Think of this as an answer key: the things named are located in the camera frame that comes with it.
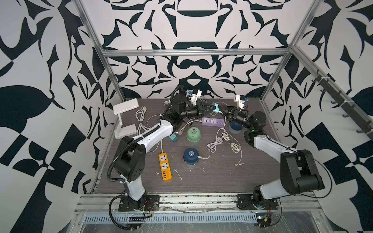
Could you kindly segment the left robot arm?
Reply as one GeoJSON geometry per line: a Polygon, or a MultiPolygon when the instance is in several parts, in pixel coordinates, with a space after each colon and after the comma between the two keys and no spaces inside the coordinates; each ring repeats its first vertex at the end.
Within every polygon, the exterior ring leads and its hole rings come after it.
{"type": "Polygon", "coordinates": [[[141,175],[149,150],[162,139],[175,133],[185,119],[199,119],[217,109],[216,105],[189,94],[176,94],[170,101],[165,111],[160,114],[156,125],[133,138],[123,138],[125,146],[114,156],[108,167],[108,181],[121,182],[133,201],[139,201],[146,196],[141,175]]]}

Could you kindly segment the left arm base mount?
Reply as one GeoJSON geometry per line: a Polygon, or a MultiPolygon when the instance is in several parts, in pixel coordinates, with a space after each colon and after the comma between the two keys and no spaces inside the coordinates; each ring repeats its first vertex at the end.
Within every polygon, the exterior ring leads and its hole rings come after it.
{"type": "Polygon", "coordinates": [[[139,200],[135,201],[129,195],[121,195],[119,202],[120,212],[129,212],[143,209],[144,211],[154,211],[159,208],[160,196],[144,194],[139,200]]]}

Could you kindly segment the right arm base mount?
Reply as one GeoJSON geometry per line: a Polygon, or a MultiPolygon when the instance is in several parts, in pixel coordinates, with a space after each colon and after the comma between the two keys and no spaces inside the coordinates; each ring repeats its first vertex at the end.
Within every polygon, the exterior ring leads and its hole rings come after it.
{"type": "Polygon", "coordinates": [[[271,200],[256,200],[253,194],[238,194],[237,195],[237,208],[240,210],[277,210],[279,201],[271,200]]]}

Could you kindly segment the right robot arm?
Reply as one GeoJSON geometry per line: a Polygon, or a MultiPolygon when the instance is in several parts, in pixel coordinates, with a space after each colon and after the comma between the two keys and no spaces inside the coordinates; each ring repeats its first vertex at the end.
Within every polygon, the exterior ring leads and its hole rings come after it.
{"type": "Polygon", "coordinates": [[[324,183],[317,168],[317,161],[308,150],[297,150],[286,146],[267,135],[266,115],[256,111],[251,115],[234,106],[222,106],[220,113],[229,122],[246,128],[244,139],[256,148],[280,163],[280,178],[259,185],[252,196],[253,203],[259,204],[290,195],[324,189],[324,183]]]}

